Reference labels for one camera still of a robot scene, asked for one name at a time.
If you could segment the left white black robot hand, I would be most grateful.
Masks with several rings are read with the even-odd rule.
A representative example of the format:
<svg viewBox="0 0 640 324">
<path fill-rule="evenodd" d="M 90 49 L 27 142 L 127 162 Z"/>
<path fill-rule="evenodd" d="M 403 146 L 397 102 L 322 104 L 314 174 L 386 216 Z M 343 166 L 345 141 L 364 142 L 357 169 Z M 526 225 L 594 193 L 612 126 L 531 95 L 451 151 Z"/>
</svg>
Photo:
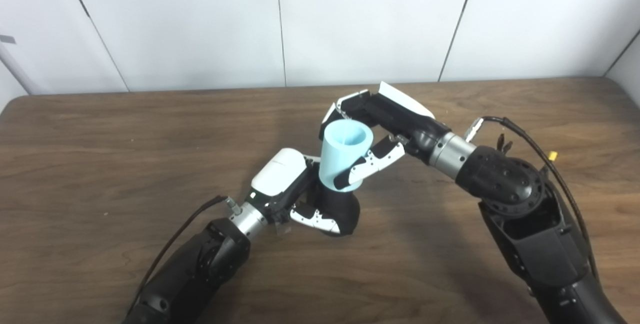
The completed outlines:
<svg viewBox="0 0 640 324">
<path fill-rule="evenodd" d="M 345 236 L 349 227 L 329 213 L 330 190 L 319 178 L 320 158 L 282 148 L 252 178 L 249 192 L 231 220 L 249 239 L 268 226 L 291 222 L 328 236 Z"/>
</svg>

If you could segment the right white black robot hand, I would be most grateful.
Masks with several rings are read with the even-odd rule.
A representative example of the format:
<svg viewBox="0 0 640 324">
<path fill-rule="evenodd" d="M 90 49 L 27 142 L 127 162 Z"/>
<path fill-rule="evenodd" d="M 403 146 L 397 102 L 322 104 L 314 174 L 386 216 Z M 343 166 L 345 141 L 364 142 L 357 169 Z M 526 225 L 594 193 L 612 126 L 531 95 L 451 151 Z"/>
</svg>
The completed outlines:
<svg viewBox="0 0 640 324">
<path fill-rule="evenodd" d="M 334 101 L 321 121 L 319 139 L 328 139 L 326 129 L 339 120 L 359 122 L 366 130 L 380 126 L 389 135 L 357 158 L 341 160 L 345 167 L 329 174 L 326 184 L 336 191 L 353 190 L 354 185 L 404 155 L 430 166 L 439 142 L 451 132 L 425 106 L 385 82 L 380 83 L 377 93 L 364 89 Z"/>
</svg>

